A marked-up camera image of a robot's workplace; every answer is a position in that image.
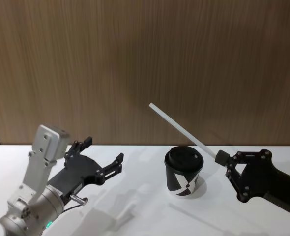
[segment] paper coffee cup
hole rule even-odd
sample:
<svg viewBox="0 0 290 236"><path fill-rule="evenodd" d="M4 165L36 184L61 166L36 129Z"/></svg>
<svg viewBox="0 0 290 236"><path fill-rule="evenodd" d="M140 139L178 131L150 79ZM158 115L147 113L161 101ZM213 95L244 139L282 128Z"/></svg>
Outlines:
<svg viewBox="0 0 290 236"><path fill-rule="evenodd" d="M165 156L167 187L173 195L187 196L194 192L203 167L202 155L192 147L173 147Z"/></svg>

